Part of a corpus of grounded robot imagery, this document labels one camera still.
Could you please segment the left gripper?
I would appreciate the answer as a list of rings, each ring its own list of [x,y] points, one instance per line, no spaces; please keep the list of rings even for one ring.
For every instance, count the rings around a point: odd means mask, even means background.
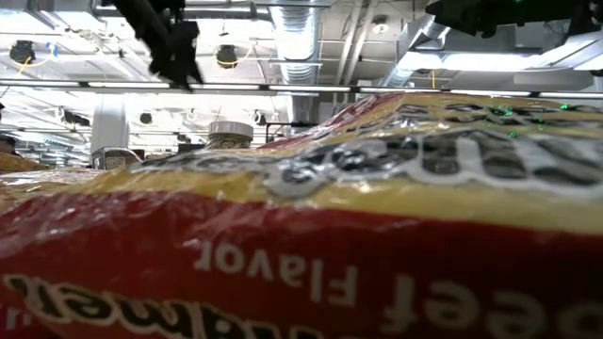
[[[202,84],[204,78],[196,62],[196,42],[200,30],[195,22],[171,26],[171,32],[158,36],[150,47],[149,72],[170,81],[176,88],[191,90],[190,82]]]

